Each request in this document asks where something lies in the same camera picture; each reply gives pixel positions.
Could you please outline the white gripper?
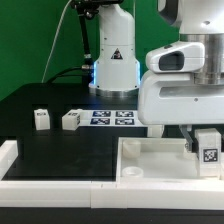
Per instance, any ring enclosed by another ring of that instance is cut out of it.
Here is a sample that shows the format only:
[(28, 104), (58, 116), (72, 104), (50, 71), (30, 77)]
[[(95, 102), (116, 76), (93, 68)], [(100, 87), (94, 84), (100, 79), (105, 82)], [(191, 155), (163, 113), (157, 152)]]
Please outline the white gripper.
[(147, 71), (139, 89), (138, 118), (144, 125), (180, 125), (191, 152), (191, 125), (224, 123), (224, 87), (195, 85), (190, 73)]

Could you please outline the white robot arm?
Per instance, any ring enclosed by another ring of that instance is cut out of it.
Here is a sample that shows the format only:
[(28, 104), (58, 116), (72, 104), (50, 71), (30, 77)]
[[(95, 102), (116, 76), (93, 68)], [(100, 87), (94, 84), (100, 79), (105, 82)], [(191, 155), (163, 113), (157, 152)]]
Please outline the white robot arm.
[(157, 0), (159, 15), (179, 28), (179, 40), (146, 55), (139, 74), (135, 21), (113, 1), (99, 2), (100, 55), (91, 91), (138, 93), (147, 126), (177, 125), (189, 143), (224, 143), (224, 0)]

